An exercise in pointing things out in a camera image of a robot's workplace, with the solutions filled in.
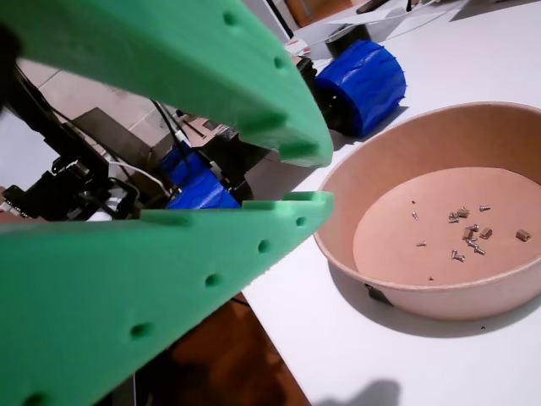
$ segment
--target screw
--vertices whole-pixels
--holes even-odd
[[[452,251],[452,260],[459,260],[460,262],[464,262],[466,260],[466,257],[464,255],[458,255],[457,250]]]
[[[468,247],[473,247],[474,249],[479,248],[479,246],[475,244],[471,239],[467,239],[466,244]]]

